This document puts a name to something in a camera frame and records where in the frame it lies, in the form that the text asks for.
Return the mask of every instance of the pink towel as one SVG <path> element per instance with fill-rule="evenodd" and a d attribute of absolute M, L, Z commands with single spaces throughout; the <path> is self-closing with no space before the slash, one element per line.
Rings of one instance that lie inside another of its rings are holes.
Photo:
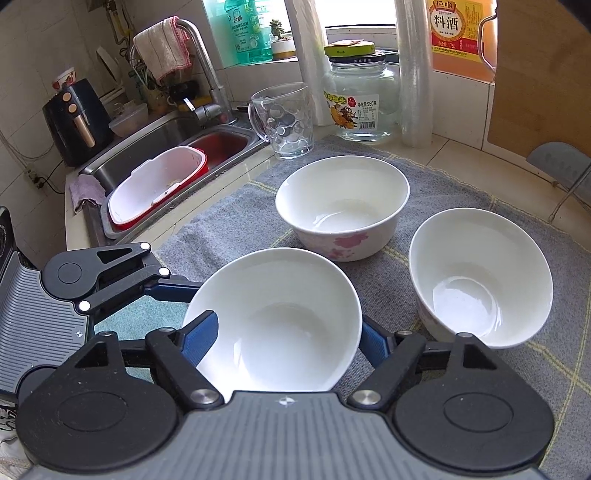
<path fill-rule="evenodd" d="M 178 17 L 167 18 L 134 38 L 135 48 L 157 81 L 191 66 L 187 49 L 189 35 L 178 27 L 177 21 Z"/>

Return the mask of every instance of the towel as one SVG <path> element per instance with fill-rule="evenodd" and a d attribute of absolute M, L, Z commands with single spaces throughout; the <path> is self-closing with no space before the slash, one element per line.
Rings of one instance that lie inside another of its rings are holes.
<path fill-rule="evenodd" d="M 105 189 L 92 175 L 78 175 L 75 180 L 68 184 L 72 196 L 74 212 L 82 210 L 84 202 L 100 206 L 106 201 Z"/>
<path fill-rule="evenodd" d="M 134 38 L 135 47 L 156 81 L 191 66 L 187 49 L 189 35 L 177 26 L 177 21 L 178 17 L 167 18 Z"/>
<path fill-rule="evenodd" d="M 16 409 L 0 403 L 0 480 L 19 478 L 31 464 L 17 439 Z"/>

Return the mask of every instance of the faucet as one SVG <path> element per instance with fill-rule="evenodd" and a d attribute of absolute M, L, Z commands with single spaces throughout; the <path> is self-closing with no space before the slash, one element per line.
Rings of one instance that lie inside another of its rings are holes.
<path fill-rule="evenodd" d="M 195 115 L 197 115 L 197 118 L 202 124 L 218 117 L 223 123 L 231 124 L 235 119 L 232 115 L 230 99 L 226 94 L 226 87 L 220 82 L 216 70 L 213 68 L 212 60 L 209 58 L 209 53 L 207 53 L 207 49 L 205 48 L 199 30 L 188 20 L 179 19 L 177 21 L 177 26 L 189 34 L 189 37 L 195 45 L 197 59 L 201 64 L 201 68 L 203 69 L 203 73 L 209 84 L 209 95 L 212 98 L 212 103 L 198 108 L 193 107 L 193 104 L 188 99 L 185 99 L 185 103 L 188 102 L 187 106 L 193 111 L 193 113 L 195 113 Z M 133 45 L 129 51 L 129 63 L 132 65 L 132 68 L 135 52 L 136 48 L 135 45 Z"/>

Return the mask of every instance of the succulent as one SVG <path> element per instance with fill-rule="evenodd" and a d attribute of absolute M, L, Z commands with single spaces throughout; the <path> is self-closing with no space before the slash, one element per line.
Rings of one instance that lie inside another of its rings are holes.
<path fill-rule="evenodd" d="M 277 37 L 279 40 L 281 40 L 282 35 L 285 33 L 285 30 L 283 29 L 281 22 L 279 20 L 271 20 L 270 26 L 271 34 L 273 34 L 274 37 Z"/>

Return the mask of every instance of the stainless steel sink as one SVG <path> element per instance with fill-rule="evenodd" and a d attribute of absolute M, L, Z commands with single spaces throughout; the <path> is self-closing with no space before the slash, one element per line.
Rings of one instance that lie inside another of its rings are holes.
<path fill-rule="evenodd" d="M 182 144 L 201 130 L 196 117 L 170 113 L 96 157 L 82 173 L 94 176 L 108 195 L 144 161 Z"/>
<path fill-rule="evenodd" d="M 132 241 L 160 217 L 201 189 L 224 171 L 263 148 L 263 142 L 250 128 L 248 120 L 237 115 L 233 125 L 201 129 L 193 115 L 170 113 L 143 128 L 93 159 L 82 171 L 99 180 L 109 196 L 144 161 L 177 145 L 199 148 L 207 154 L 209 171 L 175 193 L 127 230 L 119 231 L 109 220 L 106 203 L 99 209 L 85 205 L 84 213 L 90 241 L 94 247 Z"/>

